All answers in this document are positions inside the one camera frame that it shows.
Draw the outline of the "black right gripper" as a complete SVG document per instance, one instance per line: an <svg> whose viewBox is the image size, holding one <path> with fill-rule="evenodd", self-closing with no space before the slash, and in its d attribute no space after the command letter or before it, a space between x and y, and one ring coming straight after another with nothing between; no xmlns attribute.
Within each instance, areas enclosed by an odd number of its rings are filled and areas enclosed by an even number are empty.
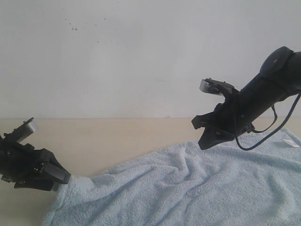
<svg viewBox="0 0 301 226"><path fill-rule="evenodd" d="M214 112L196 115L192 120L194 129L205 128L198 142L201 150L206 150L218 144L229 142L244 133L254 129L251 105L254 103L253 90L223 90L225 97Z"/></svg>

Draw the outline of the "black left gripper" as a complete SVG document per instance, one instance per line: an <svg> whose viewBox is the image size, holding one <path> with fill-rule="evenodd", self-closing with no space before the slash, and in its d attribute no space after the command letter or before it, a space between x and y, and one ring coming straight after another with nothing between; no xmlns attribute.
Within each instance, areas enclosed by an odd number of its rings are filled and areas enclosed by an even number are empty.
<svg viewBox="0 0 301 226"><path fill-rule="evenodd" d="M22 145L9 138L0 138L1 180L13 183L15 189L51 191L55 185L68 184L71 174L45 149Z"/></svg>

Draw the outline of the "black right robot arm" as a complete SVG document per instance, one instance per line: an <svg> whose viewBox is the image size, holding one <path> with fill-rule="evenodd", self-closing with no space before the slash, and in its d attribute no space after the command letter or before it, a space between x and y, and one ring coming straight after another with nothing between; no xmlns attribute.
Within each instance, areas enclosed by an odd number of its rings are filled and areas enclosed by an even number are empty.
<svg viewBox="0 0 301 226"><path fill-rule="evenodd" d="M199 89L208 94L224 96L212 112L195 116L191 123L194 129L204 128L198 142L206 150L221 143L238 140L244 133L259 133L252 124L275 103L290 96L297 96L285 120L252 150L278 132L288 121L301 98L301 54L288 47L272 52L262 64L259 73L241 90L222 81L203 79Z"/></svg>

